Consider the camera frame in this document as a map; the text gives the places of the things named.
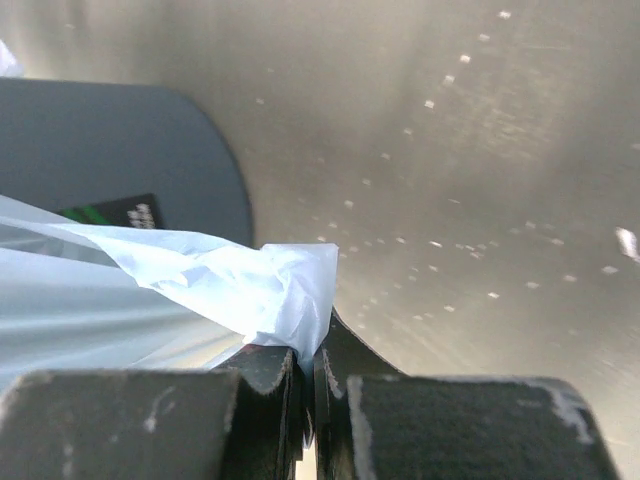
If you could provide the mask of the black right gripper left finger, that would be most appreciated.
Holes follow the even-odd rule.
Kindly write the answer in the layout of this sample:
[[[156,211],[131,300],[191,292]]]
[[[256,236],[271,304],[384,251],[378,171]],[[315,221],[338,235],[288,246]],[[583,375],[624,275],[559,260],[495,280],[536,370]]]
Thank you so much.
[[[1,398],[5,479],[290,479],[304,430],[293,351],[206,370],[49,370]]]

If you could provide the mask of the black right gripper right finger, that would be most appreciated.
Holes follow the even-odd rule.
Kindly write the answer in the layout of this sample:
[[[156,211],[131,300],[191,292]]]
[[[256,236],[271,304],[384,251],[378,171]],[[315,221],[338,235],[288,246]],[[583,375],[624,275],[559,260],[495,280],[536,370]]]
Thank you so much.
[[[615,479],[588,403],[536,376],[407,375],[338,315],[314,357],[321,479]]]

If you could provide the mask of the light blue trash bag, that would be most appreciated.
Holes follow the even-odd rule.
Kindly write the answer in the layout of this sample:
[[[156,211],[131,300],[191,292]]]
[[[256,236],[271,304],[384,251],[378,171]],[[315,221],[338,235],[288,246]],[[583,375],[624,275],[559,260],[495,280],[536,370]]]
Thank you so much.
[[[27,79],[8,48],[1,82]],[[211,368],[248,344],[309,370],[339,249],[79,223],[1,192],[1,383],[39,370]]]

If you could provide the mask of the dark blue trash bin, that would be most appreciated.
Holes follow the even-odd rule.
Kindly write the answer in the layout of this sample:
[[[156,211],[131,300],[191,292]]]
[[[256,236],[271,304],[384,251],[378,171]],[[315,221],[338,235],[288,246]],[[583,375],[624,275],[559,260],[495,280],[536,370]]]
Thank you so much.
[[[1,192],[79,223],[254,237],[227,141],[162,87],[3,79]]]

